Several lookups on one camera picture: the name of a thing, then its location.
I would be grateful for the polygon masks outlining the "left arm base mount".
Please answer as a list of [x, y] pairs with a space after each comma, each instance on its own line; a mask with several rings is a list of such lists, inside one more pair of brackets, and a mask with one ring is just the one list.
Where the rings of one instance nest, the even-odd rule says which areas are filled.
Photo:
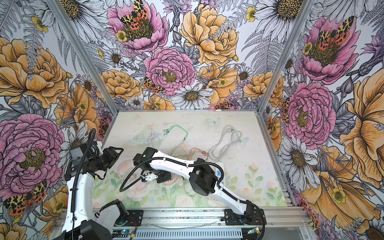
[[126, 210], [123, 214], [122, 227], [140, 227], [143, 221], [143, 210]]

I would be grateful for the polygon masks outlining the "aluminium corner post left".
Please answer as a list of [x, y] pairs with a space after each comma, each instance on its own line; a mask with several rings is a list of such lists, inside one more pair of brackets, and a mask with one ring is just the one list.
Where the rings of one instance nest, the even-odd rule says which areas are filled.
[[91, 57], [88, 54], [84, 44], [82, 43], [82, 40], [78, 35], [77, 30], [75, 29], [75, 26], [72, 24], [70, 18], [66, 14], [65, 9], [62, 6], [61, 2], [48, 1], [47, 4], [50, 10], [53, 12], [54, 16], [56, 17], [58, 23], [62, 26], [63, 30], [65, 31], [67, 37], [69, 38], [69, 41], [73, 45], [77, 54], [79, 55], [82, 63], [85, 65], [88, 71], [88, 74], [92, 77], [93, 81], [95, 82], [98, 90], [100, 91], [106, 104], [111, 110], [112, 116], [116, 117], [119, 113], [119, 110], [113, 98], [111, 97], [110, 93], [108, 92], [101, 76], [99, 75], [99, 72], [95, 64], [91, 60]]

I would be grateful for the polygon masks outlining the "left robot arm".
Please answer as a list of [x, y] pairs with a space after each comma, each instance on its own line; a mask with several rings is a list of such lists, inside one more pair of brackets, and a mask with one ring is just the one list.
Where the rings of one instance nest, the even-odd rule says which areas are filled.
[[115, 240], [122, 236], [114, 232], [116, 224], [128, 218], [123, 203], [116, 199], [93, 212], [92, 191], [95, 179], [102, 180], [99, 171], [107, 172], [124, 151], [122, 148], [102, 149], [94, 140], [96, 129], [91, 129], [86, 142], [70, 150], [72, 160], [64, 178], [69, 189], [68, 210], [58, 240]]

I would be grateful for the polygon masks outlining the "white blue power strip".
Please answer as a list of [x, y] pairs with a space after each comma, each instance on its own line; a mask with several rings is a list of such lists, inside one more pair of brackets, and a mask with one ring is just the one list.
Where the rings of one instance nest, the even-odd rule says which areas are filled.
[[218, 166], [220, 166], [220, 168], [222, 169], [222, 171], [221, 171], [220, 169], [218, 169], [217, 167], [215, 167], [216, 176], [218, 177], [218, 179], [223, 178], [222, 181], [224, 182], [224, 179], [225, 179], [225, 177], [223, 177], [223, 171], [225, 170], [224, 163], [222, 163], [222, 162], [217, 162], [216, 164], [217, 164]]

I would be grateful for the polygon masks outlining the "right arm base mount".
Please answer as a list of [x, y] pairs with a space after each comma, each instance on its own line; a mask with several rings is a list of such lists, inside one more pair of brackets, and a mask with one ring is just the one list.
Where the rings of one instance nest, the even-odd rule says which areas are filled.
[[225, 209], [221, 221], [224, 222], [226, 226], [262, 226], [263, 224], [267, 224], [266, 216], [262, 209], [259, 211], [253, 209], [251, 211], [246, 211], [245, 213], [245, 215], [239, 215], [235, 214], [231, 209]]

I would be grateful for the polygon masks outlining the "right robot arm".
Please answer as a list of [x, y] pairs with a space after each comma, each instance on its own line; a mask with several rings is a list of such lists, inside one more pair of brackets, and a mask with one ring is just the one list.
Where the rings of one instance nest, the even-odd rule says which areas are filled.
[[144, 181], [147, 182], [152, 176], [155, 176], [157, 182], [162, 183], [164, 182], [163, 175], [178, 175], [189, 181], [195, 193], [206, 197], [213, 196], [229, 207], [222, 218], [227, 226], [264, 227], [267, 224], [264, 210], [251, 201], [237, 196], [224, 185], [224, 169], [216, 163], [207, 162], [201, 158], [195, 161], [182, 160], [150, 147], [147, 147], [142, 154], [136, 154], [133, 162], [135, 168], [124, 179], [120, 192], [128, 190], [140, 181], [137, 179], [126, 185], [138, 169], [149, 173], [147, 176], [143, 176]]

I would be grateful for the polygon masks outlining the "aluminium corner post right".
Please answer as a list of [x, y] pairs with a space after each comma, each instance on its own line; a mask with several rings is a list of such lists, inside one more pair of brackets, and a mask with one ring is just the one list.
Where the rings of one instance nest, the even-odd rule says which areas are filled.
[[283, 68], [285, 66], [286, 61], [288, 60], [290, 56], [290, 52], [294, 47], [294, 44], [296, 43], [299, 34], [301, 33], [301, 30], [304, 28], [307, 18], [310, 15], [311, 9], [313, 5], [315, 4], [315, 1], [303, 1], [302, 7], [298, 13], [298, 17], [293, 25], [293, 29], [291, 30], [286, 44], [283, 48], [282, 53], [280, 54], [279, 60], [277, 62], [277, 65], [273, 71], [273, 74], [271, 76], [271, 80], [269, 85], [266, 88], [266, 92], [264, 93], [263, 97], [261, 98], [261, 102], [259, 104], [257, 113], [261, 115], [264, 111], [264, 109], [267, 106], [267, 103], [269, 102], [272, 93], [278, 84], [279, 78], [281, 76], [281, 73], [283, 71]]

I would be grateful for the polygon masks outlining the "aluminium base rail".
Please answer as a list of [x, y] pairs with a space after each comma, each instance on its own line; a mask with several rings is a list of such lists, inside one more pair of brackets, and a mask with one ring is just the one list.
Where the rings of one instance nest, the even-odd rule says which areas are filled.
[[[226, 226], [221, 218], [224, 210], [229, 208], [146, 208], [144, 211], [142, 225], [139, 229], [194, 229], [194, 228], [301, 228], [309, 227], [310, 220], [302, 207], [263, 207], [267, 224], [262, 226]], [[128, 228], [120, 225], [117, 229]]]

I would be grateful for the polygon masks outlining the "aluminium corner post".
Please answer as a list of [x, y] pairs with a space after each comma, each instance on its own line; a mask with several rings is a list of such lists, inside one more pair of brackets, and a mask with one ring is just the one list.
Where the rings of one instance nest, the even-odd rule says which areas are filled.
[[82, 43], [82, 40], [78, 35], [77, 30], [75, 29], [75, 26], [72, 24], [70, 18], [66, 14], [65, 9], [62, 6], [61, 2], [48, 1], [47, 4], [50, 10], [53, 12], [54, 16], [56, 17], [58, 23], [62, 26], [63, 30], [65, 31], [67, 37], [69, 38], [69, 41], [73, 45], [77, 54], [79, 55], [82, 63], [85, 65], [88, 71], [88, 74], [92, 77], [93, 81], [95, 82], [98, 90], [100, 91], [106, 104], [111, 110], [112, 116], [116, 117], [119, 113], [119, 110], [113, 98], [111, 97], [110, 93], [108, 92], [101, 76], [99, 75], [99, 72], [95, 64], [91, 60], [91, 57], [88, 54], [84, 44]]
[[282, 53], [280, 54], [279, 60], [277, 62], [277, 65], [273, 71], [273, 74], [271, 76], [271, 80], [269, 85], [266, 88], [266, 92], [264, 93], [263, 97], [261, 98], [261, 102], [259, 104], [257, 113], [261, 115], [264, 111], [264, 109], [267, 106], [267, 103], [269, 102], [272, 93], [278, 84], [279, 78], [281, 76], [281, 73], [283, 71], [283, 68], [285, 66], [286, 61], [288, 60], [290, 56], [290, 52], [294, 47], [294, 44], [296, 43], [299, 34], [301, 33], [301, 30], [304, 28], [307, 18], [310, 15], [311, 9], [313, 5], [315, 4], [315, 1], [303, 1], [302, 7], [298, 13], [298, 17], [293, 25], [293, 29], [291, 30], [286, 44], [283, 48]]

